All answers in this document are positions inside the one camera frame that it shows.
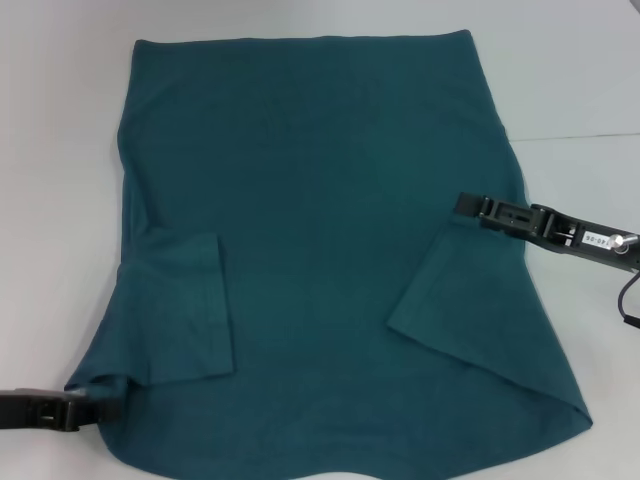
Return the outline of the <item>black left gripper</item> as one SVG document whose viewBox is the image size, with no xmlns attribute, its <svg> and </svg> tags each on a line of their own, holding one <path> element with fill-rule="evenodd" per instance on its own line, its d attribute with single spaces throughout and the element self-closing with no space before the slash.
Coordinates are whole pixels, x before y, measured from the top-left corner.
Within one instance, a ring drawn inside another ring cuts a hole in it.
<svg viewBox="0 0 640 480">
<path fill-rule="evenodd" d="M 120 418 L 120 402 L 93 399 L 65 392 L 29 395 L 21 389 L 2 390 L 0 428 L 2 430 L 36 428 L 56 432 L 77 432 L 81 427 Z"/>
</svg>

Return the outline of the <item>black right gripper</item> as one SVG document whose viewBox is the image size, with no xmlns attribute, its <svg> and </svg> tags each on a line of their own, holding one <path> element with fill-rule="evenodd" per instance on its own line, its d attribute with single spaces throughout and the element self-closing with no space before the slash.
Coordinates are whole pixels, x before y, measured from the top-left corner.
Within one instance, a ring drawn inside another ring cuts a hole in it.
<svg viewBox="0 0 640 480">
<path fill-rule="evenodd" d="M 461 193 L 454 212 L 477 218 L 482 228 L 518 239 L 534 239 L 544 232 L 544 247 L 559 254 L 637 273 L 639 235 L 576 219 L 541 207 L 521 206 L 483 195 Z"/>
</svg>

